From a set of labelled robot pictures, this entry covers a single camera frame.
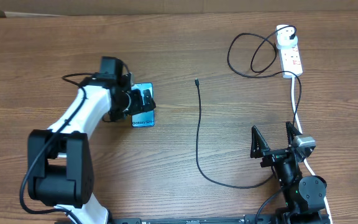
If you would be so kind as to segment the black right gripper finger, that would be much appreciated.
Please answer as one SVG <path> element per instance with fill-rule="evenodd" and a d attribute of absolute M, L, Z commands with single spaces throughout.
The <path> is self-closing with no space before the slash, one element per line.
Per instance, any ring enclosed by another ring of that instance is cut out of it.
<path fill-rule="evenodd" d="M 269 145 L 266 140 L 258 130 L 256 126 L 251 128 L 252 142 L 250 149 L 251 158 L 261 158 L 264 157 L 264 154 L 270 150 Z"/>
<path fill-rule="evenodd" d="M 287 131 L 287 139 L 288 139 L 288 145 L 292 146 L 295 136 L 301 135 L 299 130 L 296 129 L 296 127 L 290 122 L 287 121 L 285 123 L 286 131 Z"/>

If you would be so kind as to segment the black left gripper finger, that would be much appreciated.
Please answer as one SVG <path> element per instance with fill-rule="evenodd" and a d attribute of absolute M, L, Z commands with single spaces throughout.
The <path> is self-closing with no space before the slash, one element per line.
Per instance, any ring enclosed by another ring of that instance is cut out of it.
<path fill-rule="evenodd" d="M 147 112 L 147 109 L 142 109 L 142 98 L 140 96 L 140 90 L 132 90 L 131 91 L 131 106 L 130 112 L 131 113 L 144 113 Z"/>
<path fill-rule="evenodd" d="M 142 109 L 155 109 L 156 104 L 154 102 L 154 99 L 151 95 L 151 91 L 149 89 L 146 90 L 140 90 L 140 96 L 142 98 Z"/>

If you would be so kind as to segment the black smartphone lit screen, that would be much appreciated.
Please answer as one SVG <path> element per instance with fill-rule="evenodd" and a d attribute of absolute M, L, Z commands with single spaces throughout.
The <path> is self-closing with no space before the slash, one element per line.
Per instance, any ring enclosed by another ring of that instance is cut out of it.
<path fill-rule="evenodd" d="M 149 89 L 151 91 L 151 95 L 154 98 L 153 94 L 154 94 L 154 90 L 153 90 L 153 84 L 152 83 L 136 83 L 133 87 L 132 90 L 146 90 Z M 137 115 L 133 115 L 132 116 L 132 126 L 134 128 L 147 128 L 147 127 L 152 127 L 155 125 L 155 121 L 154 121 L 154 110 L 148 111 L 148 112 L 144 112 L 144 113 L 140 113 Z"/>

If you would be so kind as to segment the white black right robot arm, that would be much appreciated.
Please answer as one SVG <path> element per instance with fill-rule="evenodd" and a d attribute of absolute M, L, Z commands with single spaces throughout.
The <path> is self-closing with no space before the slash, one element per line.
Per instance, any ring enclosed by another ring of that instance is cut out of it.
<path fill-rule="evenodd" d="M 246 223 L 329 223 L 329 215 L 321 214 L 326 208 L 326 181 L 318 175 L 303 176 L 299 163 L 304 162 L 316 147 L 309 134 L 302 134 L 291 122 L 286 122 L 288 146 L 271 149 L 266 140 L 253 126 L 250 157 L 261 159 L 262 168 L 272 169 L 280 189 L 269 197 L 255 215 L 246 215 Z M 282 194 L 285 206 L 275 213 L 263 215 L 262 210 L 273 198 Z"/>

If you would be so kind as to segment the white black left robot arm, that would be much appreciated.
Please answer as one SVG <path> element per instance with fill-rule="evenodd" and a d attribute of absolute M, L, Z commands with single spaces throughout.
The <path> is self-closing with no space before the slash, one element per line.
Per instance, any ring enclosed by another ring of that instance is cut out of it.
<path fill-rule="evenodd" d="M 98 72 L 74 74 L 62 80 L 78 93 L 60 119 L 47 129 L 35 129 L 27 141 L 27 172 L 19 203 L 29 214 L 64 213 L 71 223 L 114 223 L 111 211 L 94 195 L 94 171 L 89 140 L 100 121 L 132 118 L 136 128 L 155 124 L 151 83 L 134 83 L 129 67 L 103 56 Z"/>

